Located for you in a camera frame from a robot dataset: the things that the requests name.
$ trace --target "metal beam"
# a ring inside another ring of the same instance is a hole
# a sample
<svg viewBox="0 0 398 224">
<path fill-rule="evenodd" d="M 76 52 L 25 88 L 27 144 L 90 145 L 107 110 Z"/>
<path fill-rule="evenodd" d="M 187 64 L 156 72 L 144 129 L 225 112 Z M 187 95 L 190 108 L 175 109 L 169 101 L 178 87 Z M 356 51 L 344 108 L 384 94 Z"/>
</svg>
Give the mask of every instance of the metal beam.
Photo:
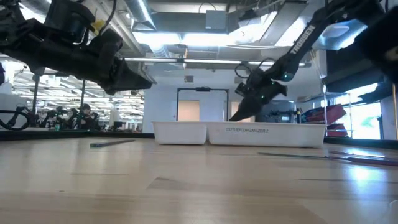
<svg viewBox="0 0 398 224">
<path fill-rule="evenodd" d="M 37 112 L 37 92 L 39 90 L 39 81 L 40 81 L 40 76 L 39 75 L 34 75 L 35 77 L 35 90 L 33 92 L 33 106 L 32 106 L 32 112 L 33 114 L 36 114 Z"/>
</svg>

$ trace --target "desk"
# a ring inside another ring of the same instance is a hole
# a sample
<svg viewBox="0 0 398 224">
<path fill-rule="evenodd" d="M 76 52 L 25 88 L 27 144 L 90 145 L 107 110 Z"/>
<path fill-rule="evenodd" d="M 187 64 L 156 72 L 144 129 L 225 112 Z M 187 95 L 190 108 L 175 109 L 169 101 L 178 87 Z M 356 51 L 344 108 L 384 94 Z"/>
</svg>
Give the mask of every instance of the desk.
<svg viewBox="0 0 398 224">
<path fill-rule="evenodd" d="M 389 223 L 398 213 L 398 202 L 389 209 L 398 200 L 397 167 L 257 155 L 398 151 L 160 146 L 153 139 L 89 148 L 115 140 L 0 142 L 0 222 L 347 224 Z"/>
</svg>

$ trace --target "ceiling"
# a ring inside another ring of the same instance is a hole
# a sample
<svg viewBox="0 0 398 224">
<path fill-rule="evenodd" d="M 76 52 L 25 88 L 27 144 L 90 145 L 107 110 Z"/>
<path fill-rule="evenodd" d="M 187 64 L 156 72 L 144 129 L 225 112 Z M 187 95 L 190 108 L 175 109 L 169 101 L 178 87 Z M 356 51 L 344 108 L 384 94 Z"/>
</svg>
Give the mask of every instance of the ceiling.
<svg viewBox="0 0 398 224">
<path fill-rule="evenodd" d="M 287 34 L 289 40 L 284 40 L 282 44 L 274 43 L 274 45 L 264 45 L 261 41 L 265 39 L 272 39 L 275 37 L 273 34 L 266 34 L 264 26 L 271 26 L 272 22 L 278 19 L 278 13 L 282 13 L 284 4 L 280 2 L 268 7 L 263 12 L 264 16 L 260 21 L 250 19 L 245 21 L 242 27 L 238 26 L 238 18 L 245 10 L 256 7 L 259 8 L 267 6 L 276 0 L 215 0 L 212 1 L 217 11 L 225 11 L 227 14 L 226 28 L 220 30 L 206 30 L 205 33 L 215 36 L 221 36 L 218 40 L 204 36 L 199 39 L 194 39 L 187 46 L 181 47 L 180 45 L 163 43 L 165 39 L 158 37 L 156 40 L 164 44 L 171 57 L 186 57 L 186 58 L 206 58 L 206 59 L 226 59 L 226 60 L 262 60 L 263 58 L 270 57 L 277 59 L 285 54 L 289 49 L 289 45 L 301 33 L 303 27 L 293 27 L 293 31 Z M 139 22 L 134 22 L 132 19 L 133 14 L 128 7 L 129 0 L 119 0 L 118 10 L 110 23 L 110 27 L 114 29 L 123 39 L 124 45 L 120 53 L 124 57 L 151 57 L 154 56 L 154 46 L 140 40 L 139 34 L 153 34 L 153 33 L 169 33 L 177 34 L 179 41 L 184 44 L 185 38 L 191 32 L 189 30 L 203 29 L 198 28 L 198 24 L 203 24 L 206 20 L 206 11 L 214 10 L 210 4 L 203 3 L 199 0 L 148 0 L 148 5 L 151 10 L 151 17 L 154 20 L 155 26 L 159 29 L 170 29 L 169 32 L 155 32 L 151 30 L 140 30 Z M 304 4 L 302 9 L 294 11 L 289 9 L 286 11 L 287 15 L 279 20 L 285 24 L 285 30 L 279 30 L 278 38 L 283 39 L 283 34 L 295 22 L 301 21 L 301 25 L 306 23 L 310 16 L 319 7 L 322 7 L 324 0 L 311 0 L 308 4 Z M 47 0 L 26 0 L 22 1 L 22 12 L 27 18 L 34 17 L 40 21 L 44 21 L 46 12 L 49 7 Z M 83 4 L 93 12 L 97 19 L 106 20 L 109 16 L 112 1 L 109 0 L 86 0 Z M 178 32 L 171 32 L 172 29 L 178 29 Z M 310 57 L 303 59 L 306 62 L 311 61 Z M 33 98 L 32 89 L 34 82 L 32 74 L 28 69 L 23 69 L 23 64 L 14 63 L 15 69 L 14 77 L 14 92 L 26 97 L 28 100 Z M 193 69 L 196 74 L 206 74 L 208 77 L 204 82 L 223 82 L 228 81 L 228 85 L 234 85 L 233 77 L 234 72 L 232 67 L 228 65 L 207 65 L 207 64 L 186 64 L 182 65 L 154 65 L 148 64 L 147 73 L 153 75 L 158 80 L 157 82 L 162 85 L 183 85 L 180 81 L 175 81 L 175 77 L 183 77 L 186 73 L 192 73 Z M 47 74 L 55 74 L 56 71 L 46 70 Z M 39 109 L 48 110 L 56 106 L 64 106 L 66 108 L 76 108 L 80 106 L 80 96 L 82 81 L 75 77 L 56 77 L 55 75 L 44 76 L 39 83 L 38 99 L 40 100 Z M 86 84 L 85 103 L 89 103 L 93 111 L 99 112 L 100 115 L 107 119 L 110 111 L 113 108 L 119 108 L 121 116 L 126 120 L 140 121 L 144 111 L 144 93 L 140 91 L 138 95 L 132 96 L 129 92 L 118 93 L 116 96 L 109 96 L 96 83 L 87 82 Z"/>
</svg>

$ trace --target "window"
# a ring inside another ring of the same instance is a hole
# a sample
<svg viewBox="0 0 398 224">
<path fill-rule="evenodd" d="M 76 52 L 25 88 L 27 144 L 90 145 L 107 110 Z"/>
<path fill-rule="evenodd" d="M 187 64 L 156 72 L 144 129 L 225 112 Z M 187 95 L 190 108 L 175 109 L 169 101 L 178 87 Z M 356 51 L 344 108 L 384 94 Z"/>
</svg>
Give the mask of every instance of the window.
<svg viewBox="0 0 398 224">
<path fill-rule="evenodd" d="M 349 104 L 349 98 L 351 97 L 351 103 L 361 101 L 360 95 L 365 93 L 373 92 L 377 87 L 377 83 L 362 86 L 350 91 L 347 91 L 350 95 L 341 96 L 335 99 L 335 103 L 341 103 L 342 105 Z M 337 123 L 344 124 L 347 130 L 353 130 L 352 138 L 354 139 L 380 139 L 380 125 L 378 118 L 381 116 L 381 105 L 380 102 L 368 104 L 368 105 L 354 105 L 351 107 L 345 106 L 347 116 L 342 117 Z"/>
</svg>

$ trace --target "person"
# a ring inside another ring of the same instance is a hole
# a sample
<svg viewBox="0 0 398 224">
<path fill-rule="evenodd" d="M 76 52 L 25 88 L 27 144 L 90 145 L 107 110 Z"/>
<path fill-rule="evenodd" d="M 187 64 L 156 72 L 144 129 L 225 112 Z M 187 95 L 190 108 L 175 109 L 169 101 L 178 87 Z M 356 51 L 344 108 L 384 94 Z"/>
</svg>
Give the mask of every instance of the person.
<svg viewBox="0 0 398 224">
<path fill-rule="evenodd" d="M 141 130 L 140 127 L 137 125 L 135 133 L 141 133 L 141 131 L 142 131 L 142 130 Z"/>
<path fill-rule="evenodd" d="M 89 130 L 94 125 L 94 119 L 90 116 L 91 107 L 85 103 L 81 110 L 83 111 L 83 117 L 81 118 L 80 129 Z"/>
</svg>

